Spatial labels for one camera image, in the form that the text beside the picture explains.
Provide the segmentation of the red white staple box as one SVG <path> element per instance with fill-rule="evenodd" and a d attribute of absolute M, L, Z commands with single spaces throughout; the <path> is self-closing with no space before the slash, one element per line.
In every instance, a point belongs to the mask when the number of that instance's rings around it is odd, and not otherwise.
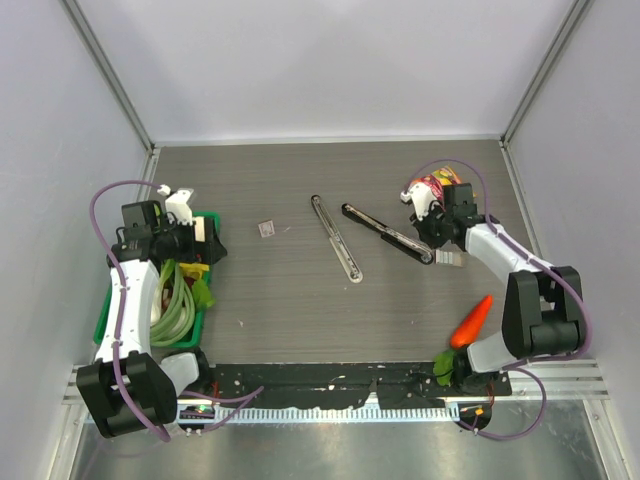
<path fill-rule="evenodd" d="M 262 238 L 268 238 L 275 234 L 275 226 L 272 220 L 259 223 L 258 228 Z"/>

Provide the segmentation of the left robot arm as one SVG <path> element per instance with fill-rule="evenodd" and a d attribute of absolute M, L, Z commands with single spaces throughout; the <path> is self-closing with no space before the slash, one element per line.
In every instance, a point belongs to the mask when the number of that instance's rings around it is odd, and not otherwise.
<path fill-rule="evenodd" d="M 195 214 L 189 191 L 165 202 L 122 207 L 122 225 L 107 263 L 111 296 L 104 335 L 93 362 L 77 372 L 77 388 L 105 438 L 148 429 L 167 439 L 185 392 L 205 397 L 213 385 L 205 354 L 192 341 L 197 318 L 211 302 L 209 270 L 227 250 L 219 217 Z"/>

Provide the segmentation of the orange toy carrot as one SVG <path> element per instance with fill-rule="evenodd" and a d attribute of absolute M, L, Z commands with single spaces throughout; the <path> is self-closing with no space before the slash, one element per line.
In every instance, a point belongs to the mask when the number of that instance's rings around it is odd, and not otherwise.
<path fill-rule="evenodd" d="M 485 296 L 465 317 L 450 337 L 454 350 L 471 345 L 478 338 L 493 305 L 493 296 Z"/>

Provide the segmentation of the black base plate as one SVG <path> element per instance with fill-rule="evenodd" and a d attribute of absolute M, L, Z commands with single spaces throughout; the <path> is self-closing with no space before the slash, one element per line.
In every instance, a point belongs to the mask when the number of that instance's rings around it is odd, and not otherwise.
<path fill-rule="evenodd" d="M 383 410 L 442 406 L 446 397 L 506 397 L 505 374 L 437 373 L 432 362 L 216 364 L 204 391 L 223 398 L 260 388 L 253 408 L 359 409 L 370 395 Z"/>

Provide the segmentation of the yellow white toy cabbage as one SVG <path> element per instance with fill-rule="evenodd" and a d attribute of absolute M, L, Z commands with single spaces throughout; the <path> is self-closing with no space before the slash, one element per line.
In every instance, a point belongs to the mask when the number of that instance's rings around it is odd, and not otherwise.
<path fill-rule="evenodd" d="M 180 263 L 182 274 L 194 280 L 202 279 L 210 271 L 210 266 L 202 263 Z"/>

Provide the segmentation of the green plastic tray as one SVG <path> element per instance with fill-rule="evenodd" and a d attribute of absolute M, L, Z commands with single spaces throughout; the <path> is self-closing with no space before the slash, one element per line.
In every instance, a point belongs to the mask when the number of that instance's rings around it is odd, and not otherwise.
<path fill-rule="evenodd" d="M 216 212 L 199 211 L 197 215 L 204 216 L 206 218 L 212 218 L 217 231 L 220 231 L 220 216 Z M 102 305 L 102 309 L 94 330 L 93 342 L 100 346 L 105 335 L 106 324 L 108 321 L 108 314 L 111 301 L 111 287 L 107 288 L 106 296 Z M 194 313 L 194 320 L 189 331 L 185 333 L 183 337 L 172 344 L 166 344 L 168 348 L 192 348 L 200 344 L 202 337 L 202 330 L 204 325 L 205 310 L 196 308 Z"/>

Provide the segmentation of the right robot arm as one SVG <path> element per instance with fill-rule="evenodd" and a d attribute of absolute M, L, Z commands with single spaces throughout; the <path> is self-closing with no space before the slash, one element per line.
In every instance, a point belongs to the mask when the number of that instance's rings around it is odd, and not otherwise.
<path fill-rule="evenodd" d="M 505 287 L 498 332 L 456 349 L 451 382 L 472 395 L 498 372 L 529 361 L 572 358 L 587 348 L 589 320 L 579 273 L 556 267 L 526 250 L 486 211 L 468 183 L 443 187 L 439 195 L 416 182 L 401 195 L 413 207 L 410 221 L 422 242 L 446 243 L 480 260 Z"/>

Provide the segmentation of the orange candy bag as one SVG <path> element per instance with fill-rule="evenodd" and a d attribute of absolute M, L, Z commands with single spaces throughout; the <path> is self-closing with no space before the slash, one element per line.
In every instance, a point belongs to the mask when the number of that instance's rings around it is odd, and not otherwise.
<path fill-rule="evenodd" d="M 410 187 L 414 187 L 418 184 L 423 184 L 429 188 L 432 195 L 438 200 L 443 199 L 443 190 L 445 186 L 461 184 L 462 181 L 457 173 L 450 167 L 441 167 L 430 174 L 415 178 Z"/>

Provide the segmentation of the green toy leaf sprig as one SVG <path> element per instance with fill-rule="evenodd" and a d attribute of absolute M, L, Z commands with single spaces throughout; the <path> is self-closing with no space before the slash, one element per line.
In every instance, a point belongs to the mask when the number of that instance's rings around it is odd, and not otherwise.
<path fill-rule="evenodd" d="M 197 311 L 207 310 L 215 304 L 215 298 L 204 279 L 198 279 L 193 283 L 191 293 Z"/>

